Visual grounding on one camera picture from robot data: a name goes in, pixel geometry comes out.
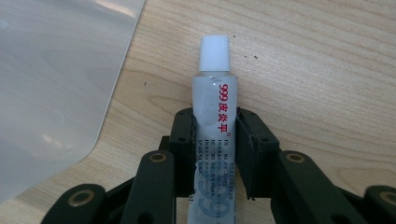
wood surface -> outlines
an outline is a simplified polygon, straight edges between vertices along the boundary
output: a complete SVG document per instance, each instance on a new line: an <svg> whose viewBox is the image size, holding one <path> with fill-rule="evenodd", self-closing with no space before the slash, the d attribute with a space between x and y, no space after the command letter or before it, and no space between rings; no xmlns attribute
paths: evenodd
<svg viewBox="0 0 396 224"><path fill-rule="evenodd" d="M0 223L39 223L66 190L107 190L191 106L200 38L231 38L238 104L284 150L309 155L337 186L362 195L396 187L396 2L146 0L100 138L81 162L0 205ZM248 201L237 174L238 223L275 223L269 200ZM177 200L186 223L188 200Z"/></svg>

tube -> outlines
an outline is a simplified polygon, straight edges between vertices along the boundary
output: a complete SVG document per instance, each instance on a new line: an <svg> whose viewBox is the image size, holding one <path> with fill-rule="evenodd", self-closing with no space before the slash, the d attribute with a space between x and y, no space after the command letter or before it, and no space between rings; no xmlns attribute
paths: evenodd
<svg viewBox="0 0 396 224"><path fill-rule="evenodd" d="M192 79L192 108L197 125L190 224L236 223L237 77L230 73L229 42L225 35L204 36L200 73Z"/></svg>

ribbed cap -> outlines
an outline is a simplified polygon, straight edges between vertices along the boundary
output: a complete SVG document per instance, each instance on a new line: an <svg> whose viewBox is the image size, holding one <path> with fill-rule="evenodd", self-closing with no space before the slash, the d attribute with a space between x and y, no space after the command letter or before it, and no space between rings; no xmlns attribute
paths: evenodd
<svg viewBox="0 0 396 224"><path fill-rule="evenodd" d="M230 71L230 39L226 35L206 35L201 39L201 72Z"/></svg>

wood grain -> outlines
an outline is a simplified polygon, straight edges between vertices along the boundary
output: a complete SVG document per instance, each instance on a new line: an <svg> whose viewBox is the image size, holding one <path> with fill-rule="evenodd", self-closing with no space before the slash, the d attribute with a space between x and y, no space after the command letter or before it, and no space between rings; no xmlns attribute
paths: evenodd
<svg viewBox="0 0 396 224"><path fill-rule="evenodd" d="M200 38L232 38L239 105L257 112L282 149L308 154L337 186L362 195L396 187L394 1L147 0L97 145L81 162L0 205L0 223L38 223L81 183L112 189L191 106ZM269 200L247 201L238 223L275 223ZM188 201L177 200L177 223Z"/></svg>

